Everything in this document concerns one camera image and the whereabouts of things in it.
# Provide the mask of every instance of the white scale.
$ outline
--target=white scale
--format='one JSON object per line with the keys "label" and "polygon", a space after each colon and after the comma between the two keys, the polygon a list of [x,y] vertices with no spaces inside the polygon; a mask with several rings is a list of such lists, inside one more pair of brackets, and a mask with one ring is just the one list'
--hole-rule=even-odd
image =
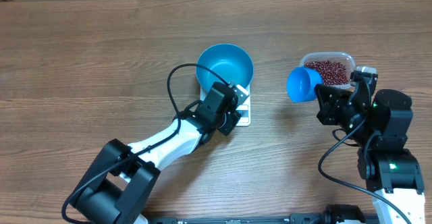
{"label": "white scale", "polygon": [[[250,125],[250,85],[245,88],[249,92],[249,97],[244,101],[244,103],[237,107],[238,111],[241,111],[240,121],[236,126],[249,126]],[[200,87],[200,99],[204,100],[207,96],[207,92]]]}

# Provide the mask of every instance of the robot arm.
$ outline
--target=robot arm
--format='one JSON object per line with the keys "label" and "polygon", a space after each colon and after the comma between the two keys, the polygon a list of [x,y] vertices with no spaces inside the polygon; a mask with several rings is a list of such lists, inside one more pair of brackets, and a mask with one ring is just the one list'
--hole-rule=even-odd
{"label": "robot arm", "polygon": [[[90,179],[104,172],[114,164],[131,157],[132,160],[110,171],[128,182],[122,191],[106,177],[100,176],[76,194],[70,204],[80,211],[91,223],[146,223],[140,215],[155,182],[166,166],[177,158],[189,154],[199,146],[207,143],[215,130],[228,135],[240,120],[241,113],[236,108],[249,96],[241,86],[215,82],[208,95],[195,111],[182,111],[174,122],[162,132],[149,139],[125,145],[114,139],[108,142],[97,155],[92,165],[84,174],[77,191],[83,188]],[[179,132],[152,149],[150,152],[136,156],[140,152]]]}
{"label": "robot arm", "polygon": [[[375,68],[360,66],[351,74],[354,92],[316,85],[324,125],[339,125],[347,134],[365,120],[352,135],[359,145],[358,171],[367,190],[396,205],[411,223],[425,223],[425,185],[420,165],[404,145],[412,120],[411,98],[396,90],[375,91]],[[398,212],[373,198],[380,224],[406,223]]]}

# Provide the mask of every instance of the beans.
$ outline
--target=beans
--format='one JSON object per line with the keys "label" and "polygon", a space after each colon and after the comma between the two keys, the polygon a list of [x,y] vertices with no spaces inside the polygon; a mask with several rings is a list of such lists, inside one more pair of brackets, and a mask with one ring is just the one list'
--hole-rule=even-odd
{"label": "beans", "polygon": [[324,85],[342,85],[348,83],[345,65],[340,62],[315,61],[308,62],[304,66],[318,71]]}

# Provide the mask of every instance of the black cable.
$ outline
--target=black cable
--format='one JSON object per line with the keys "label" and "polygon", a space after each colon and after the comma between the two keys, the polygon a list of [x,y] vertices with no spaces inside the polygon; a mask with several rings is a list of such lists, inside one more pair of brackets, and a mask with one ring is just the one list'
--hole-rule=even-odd
{"label": "black cable", "polygon": [[188,106],[186,106],[186,107],[184,108],[184,110],[185,110],[185,111],[190,110],[190,109],[193,108],[195,105],[197,105],[197,104],[201,104],[201,103],[203,103],[202,100],[195,100],[195,101],[193,101],[192,103],[190,103]]}
{"label": "black cable", "polygon": [[365,146],[364,146],[364,148],[363,148],[363,157],[364,157],[364,159],[367,158],[367,154],[368,154],[369,146],[371,145],[372,139],[373,139],[375,136],[380,136],[380,135],[381,135],[381,133],[380,133],[378,130],[375,130],[375,131],[371,134],[371,136],[369,136],[369,139],[367,139],[367,142],[366,142],[366,144],[365,144]]}
{"label": "black cable", "polygon": [[180,68],[182,68],[182,67],[186,67],[186,66],[195,66],[195,67],[199,67],[199,68],[205,69],[205,70],[207,70],[208,72],[212,73],[212,74],[213,74],[214,76],[216,76],[217,78],[219,78],[219,79],[220,79],[220,80],[221,80],[225,85],[227,85],[227,86],[229,85],[229,84],[228,84],[228,83],[227,83],[227,82],[226,82],[226,81],[225,81],[221,76],[219,76],[219,75],[216,74],[214,71],[212,71],[211,69],[209,69],[209,68],[207,68],[207,67],[205,67],[205,66],[203,66],[203,65],[197,65],[197,64],[195,64],[195,63],[185,63],[185,64],[179,65],[179,66],[175,67],[174,69],[172,69],[171,72],[169,73],[169,75],[168,75],[168,79],[167,79],[167,91],[168,91],[169,99],[170,99],[170,101],[171,101],[171,103],[172,103],[172,105],[173,105],[173,108],[174,108],[174,111],[175,111],[175,115],[177,115],[177,119],[178,119],[177,128],[174,130],[174,132],[173,132],[171,135],[169,135],[169,136],[166,137],[165,139],[163,139],[163,140],[161,140],[161,141],[159,141],[159,142],[157,142],[157,143],[154,143],[154,144],[151,145],[151,146],[147,146],[145,149],[140,150],[139,152],[134,153],[134,154],[132,154],[132,155],[129,155],[129,156],[126,157],[125,159],[120,160],[119,162],[117,162],[117,163],[115,163],[114,165],[110,166],[108,169],[102,171],[102,172],[99,173],[98,175],[94,176],[92,179],[88,180],[84,185],[82,185],[81,187],[79,187],[75,192],[71,193],[71,194],[68,196],[68,198],[66,198],[65,202],[63,203],[63,206],[61,207],[61,217],[63,217],[63,219],[64,219],[65,221],[67,221],[67,222],[69,222],[69,223],[72,223],[72,224],[92,224],[92,222],[90,222],[90,221],[78,221],[78,220],[75,220],[75,219],[69,218],[69,217],[67,216],[67,214],[66,214],[66,208],[68,207],[68,204],[70,203],[70,201],[71,201],[73,198],[75,198],[78,194],[80,194],[83,190],[85,190],[85,188],[87,188],[87,187],[88,187],[88,186],[89,186],[89,185],[90,185],[94,180],[96,180],[96,179],[100,178],[101,176],[103,176],[104,174],[107,174],[107,173],[109,173],[110,171],[112,171],[112,170],[114,170],[114,169],[120,167],[121,165],[126,164],[128,161],[131,161],[132,159],[138,157],[139,155],[141,155],[141,154],[143,154],[143,153],[146,153],[146,152],[149,152],[149,151],[151,151],[152,149],[154,149],[154,148],[156,148],[156,147],[162,145],[163,143],[165,143],[165,142],[167,142],[168,140],[172,139],[176,134],[178,134],[178,132],[180,131],[180,126],[181,126],[181,124],[182,124],[182,123],[181,123],[182,120],[181,120],[180,117],[179,117],[179,113],[180,113],[180,112],[178,111],[177,105],[175,104],[176,102],[174,101],[173,95],[172,95],[172,93],[171,93],[171,86],[170,86],[170,82],[171,82],[171,77],[172,77],[173,73],[174,73],[176,70],[178,70],[178,69],[180,69]]}
{"label": "black cable", "polygon": [[366,89],[367,89],[367,94],[368,94],[368,103],[367,103],[367,108],[369,108],[372,104],[372,94],[371,94],[371,88],[369,87],[369,84],[363,80],[364,84],[366,84]]}
{"label": "black cable", "polygon": [[391,203],[390,201],[388,201],[386,198],[384,198],[384,197],[382,197],[382,196],[380,196],[380,195],[378,195],[378,194],[376,194],[376,193],[374,193],[374,192],[371,192],[371,191],[368,191],[368,190],[366,190],[366,189],[364,189],[364,188],[362,188],[362,187],[359,187],[359,186],[356,186],[356,185],[354,185],[354,184],[350,184],[350,183],[347,183],[347,182],[345,182],[345,181],[342,181],[342,180],[339,180],[339,179],[337,179],[337,178],[335,178],[335,177],[332,177],[332,176],[330,176],[330,175],[328,175],[328,174],[326,174],[323,170],[322,170],[322,168],[321,168],[321,166],[322,166],[322,164],[323,164],[323,161],[324,161],[324,159],[328,156],[328,155],[330,155],[330,153],[331,152],[333,152],[338,146],[340,146],[342,143],[344,143],[344,141],[346,140],[346,139],[348,139],[349,137],[351,137],[358,129],[360,129],[360,127],[365,123],[365,121],[366,121],[366,119],[364,119],[357,127],[355,127],[349,134],[347,134],[345,137],[343,137],[338,143],[336,143],[334,146],[332,146],[322,157],[321,157],[321,159],[319,159],[319,162],[318,162],[318,171],[319,171],[319,173],[321,174],[321,175],[323,175],[325,178],[327,178],[327,179],[329,179],[329,180],[331,180],[331,181],[334,181],[335,183],[338,183],[338,184],[341,184],[341,185],[343,185],[343,186],[346,186],[346,187],[349,187],[349,188],[352,188],[352,189],[355,189],[355,190],[358,190],[358,191],[361,191],[361,192],[363,192],[363,193],[366,193],[366,194],[368,194],[368,195],[370,195],[370,196],[372,196],[372,197],[375,197],[375,198],[377,198],[377,199],[379,199],[379,200],[381,200],[382,202],[384,202],[384,203],[386,203],[386,204],[388,204],[390,207],[392,207],[406,222],[407,222],[407,224],[412,224],[411,222],[410,222],[410,219],[408,219],[408,217],[397,207],[397,206],[395,206],[393,203]]}
{"label": "black cable", "polygon": [[311,221],[309,224],[319,223],[320,220],[321,218],[316,218],[315,220]]}
{"label": "black cable", "polygon": [[[333,137],[334,137],[337,141],[340,141],[339,137],[336,136],[336,132],[338,132],[338,131],[343,131],[343,132],[345,132],[345,130],[343,130],[342,128],[340,128],[340,129],[336,129],[336,130],[332,131],[331,134],[333,135]],[[359,147],[359,145],[358,145],[357,143],[350,144],[350,143],[346,143],[346,142],[344,142],[344,144],[347,145],[347,146],[357,146],[357,147]]]}

